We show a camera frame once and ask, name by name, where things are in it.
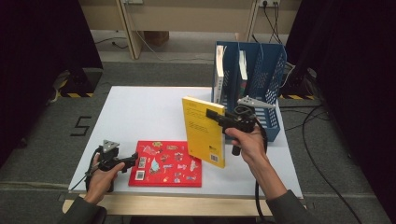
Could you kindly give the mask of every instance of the person's arm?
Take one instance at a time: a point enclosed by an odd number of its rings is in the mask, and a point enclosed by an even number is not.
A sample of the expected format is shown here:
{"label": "person's arm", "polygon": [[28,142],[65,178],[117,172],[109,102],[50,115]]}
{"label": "person's arm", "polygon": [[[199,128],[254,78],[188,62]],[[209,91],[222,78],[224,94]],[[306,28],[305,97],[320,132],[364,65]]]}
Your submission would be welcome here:
{"label": "person's arm", "polygon": [[[95,155],[93,164],[98,162],[99,154]],[[111,187],[111,181],[117,177],[117,172],[122,170],[125,163],[116,165],[113,169],[104,172],[96,170],[93,172],[90,182],[90,188],[84,199],[78,197],[75,199],[69,210],[64,214],[59,223],[92,223],[99,211],[106,212],[106,209],[97,206],[103,200],[105,194]]]}
{"label": "person's arm", "polygon": [[256,126],[252,133],[243,133],[235,128],[225,132],[237,139],[232,144],[241,147],[241,156],[259,183],[276,223],[319,223],[294,194],[287,191],[265,154],[259,127]]}

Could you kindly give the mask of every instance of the red book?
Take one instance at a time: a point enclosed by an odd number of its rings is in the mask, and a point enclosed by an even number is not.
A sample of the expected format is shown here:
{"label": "red book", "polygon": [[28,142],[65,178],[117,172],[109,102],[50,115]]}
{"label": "red book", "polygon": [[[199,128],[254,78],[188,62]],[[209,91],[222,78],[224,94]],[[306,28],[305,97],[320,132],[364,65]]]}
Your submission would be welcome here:
{"label": "red book", "polygon": [[138,141],[136,152],[129,186],[202,186],[201,160],[189,155],[186,141]]}

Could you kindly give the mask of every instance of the gray carpet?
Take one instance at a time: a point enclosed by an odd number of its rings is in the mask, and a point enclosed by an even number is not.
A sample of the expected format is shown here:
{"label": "gray carpet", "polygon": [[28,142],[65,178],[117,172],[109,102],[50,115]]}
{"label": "gray carpet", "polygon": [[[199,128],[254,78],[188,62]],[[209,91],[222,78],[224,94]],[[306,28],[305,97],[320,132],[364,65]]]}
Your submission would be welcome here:
{"label": "gray carpet", "polygon": [[[49,105],[27,136],[27,147],[16,148],[1,168],[0,223],[54,223],[60,218],[66,188],[111,86],[209,87],[213,74],[212,64],[104,63],[104,67],[92,98],[60,98]],[[279,102],[306,206],[322,223],[357,223],[304,148],[299,125],[312,108],[284,107],[319,105],[320,101]],[[390,223],[359,166],[348,157],[341,134],[328,120],[325,108],[315,114],[318,117],[305,125],[305,138],[320,171],[345,196],[363,223]],[[91,117],[80,122],[89,129],[85,136],[71,136],[84,133],[84,129],[75,128],[81,116]],[[109,217],[106,223],[127,223],[127,219]]]}

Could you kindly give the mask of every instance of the wooden panel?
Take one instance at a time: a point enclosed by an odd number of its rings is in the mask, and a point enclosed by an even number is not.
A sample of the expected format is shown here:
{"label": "wooden panel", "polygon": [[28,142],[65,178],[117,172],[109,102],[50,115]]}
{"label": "wooden panel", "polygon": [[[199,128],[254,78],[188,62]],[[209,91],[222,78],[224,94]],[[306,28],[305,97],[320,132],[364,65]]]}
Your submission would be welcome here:
{"label": "wooden panel", "polygon": [[[73,200],[64,202],[67,212]],[[254,199],[194,198],[137,195],[107,195],[99,203],[109,215],[118,216],[220,216],[256,217]],[[265,216],[271,212],[265,200],[260,205]]]}
{"label": "wooden panel", "polygon": [[124,30],[117,0],[79,0],[91,30]]}
{"label": "wooden panel", "polygon": [[[279,15],[277,21],[278,32],[280,35],[288,35],[291,30],[291,26],[294,23],[298,8],[300,6],[301,0],[290,0],[282,1],[279,6]],[[265,12],[271,21],[272,25],[275,26],[276,16],[275,9],[273,7],[268,7]],[[257,15],[253,22],[253,34],[271,34],[273,30],[271,29],[270,23],[264,14],[263,7],[257,9]]]}
{"label": "wooden panel", "polygon": [[127,6],[134,30],[245,33],[255,0],[145,0]]}

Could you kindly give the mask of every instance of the left hand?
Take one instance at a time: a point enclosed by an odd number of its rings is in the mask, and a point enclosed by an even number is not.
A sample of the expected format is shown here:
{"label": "left hand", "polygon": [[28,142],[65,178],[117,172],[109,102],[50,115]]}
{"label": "left hand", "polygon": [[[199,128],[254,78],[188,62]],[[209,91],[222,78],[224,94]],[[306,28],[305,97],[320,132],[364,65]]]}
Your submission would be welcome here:
{"label": "left hand", "polygon": [[[97,164],[99,159],[99,153],[93,158],[93,164]],[[103,200],[105,194],[111,187],[111,181],[117,177],[117,172],[122,170],[125,163],[119,163],[113,169],[105,172],[102,170],[96,170],[93,172],[90,182],[90,188],[85,195],[84,200],[87,203],[98,204]]]}

